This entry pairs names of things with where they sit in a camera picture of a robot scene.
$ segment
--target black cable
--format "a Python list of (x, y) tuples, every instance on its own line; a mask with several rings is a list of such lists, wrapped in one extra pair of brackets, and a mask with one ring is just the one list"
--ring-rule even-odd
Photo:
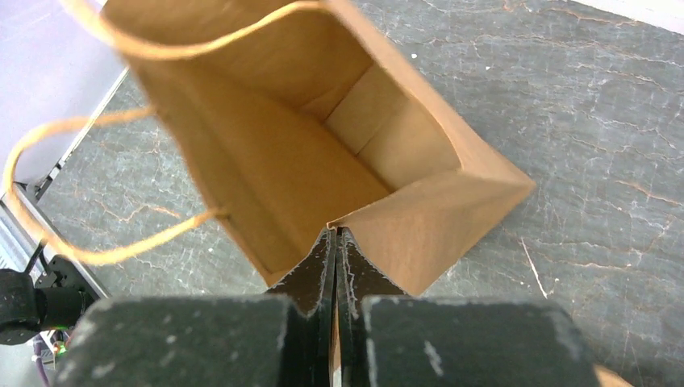
[(24, 274), (30, 274), (31, 270), (33, 270), (33, 267), (35, 266), (35, 262), (42, 257), (43, 259), (41, 260), (41, 264), (43, 261), (45, 261), (45, 257), (43, 256), (43, 250), (45, 249), (45, 241), (44, 239), (38, 242), (38, 247), (35, 248), (35, 251), (33, 252), (33, 255), (31, 256), (31, 259), (28, 260), (28, 264), (26, 265), (26, 268), (23, 270)]

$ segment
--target table surface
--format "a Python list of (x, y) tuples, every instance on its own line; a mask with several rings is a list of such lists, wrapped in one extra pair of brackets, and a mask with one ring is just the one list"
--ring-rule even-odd
[[(426, 295), (559, 302), (597, 362), (684, 383), (684, 39), (574, 2), (370, 0), (359, 7), (536, 192)], [(142, 106), (127, 79), (108, 110)], [(92, 130), (41, 200), (94, 249), (203, 205), (151, 119)], [(218, 223), (94, 268), (113, 294), (259, 293)]]

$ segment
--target purple surface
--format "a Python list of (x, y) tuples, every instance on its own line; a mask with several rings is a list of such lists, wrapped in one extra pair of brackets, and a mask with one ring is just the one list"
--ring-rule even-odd
[[(57, 0), (0, 2), (0, 160), (42, 123), (91, 115), (123, 65), (89, 36)], [(46, 139), (24, 153), (16, 180), (38, 181), (64, 155), (76, 134)]]

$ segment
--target kraft paper bag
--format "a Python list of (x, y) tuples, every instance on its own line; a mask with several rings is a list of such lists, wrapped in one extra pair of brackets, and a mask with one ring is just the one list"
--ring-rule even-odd
[(132, 250), (44, 235), (73, 259), (122, 260), (216, 217), (272, 285), (346, 226), (417, 295), (534, 187), (347, 0), (109, 0), (101, 16), (62, 1), (151, 103), (99, 123), (156, 114), (211, 209)]

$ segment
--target black plastic part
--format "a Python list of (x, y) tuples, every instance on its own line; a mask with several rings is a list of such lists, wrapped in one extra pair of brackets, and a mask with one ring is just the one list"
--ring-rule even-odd
[(370, 384), (361, 301), (374, 294), (406, 293), (363, 255), (347, 228), (337, 236), (336, 258), (342, 386), (363, 387)]
[[(267, 294), (290, 297), (304, 316), (302, 327), (305, 331), (302, 335), (305, 351), (299, 356), (311, 356), (312, 386), (330, 385), (332, 382), (335, 254), (335, 232), (323, 230), (309, 255), (266, 291)], [(284, 367), (284, 372), (290, 372), (289, 368)]]
[(40, 328), (70, 329), (93, 302), (87, 294), (74, 288), (36, 289), (35, 298), (40, 311)]
[(88, 281), (78, 272), (78, 269), (63, 256), (54, 256), (46, 268), (47, 275), (41, 276), (35, 283), (36, 288), (72, 288), (87, 293), (90, 298), (99, 299), (98, 294)]
[(374, 297), (363, 315), (372, 385), (599, 386), (581, 333), (552, 302)]
[(329, 386), (335, 312), (344, 386), (598, 385), (559, 306), (409, 298), (342, 228), (264, 295), (100, 301), (55, 386)]
[(26, 343), (40, 332), (40, 311), (27, 273), (0, 269), (0, 344)]

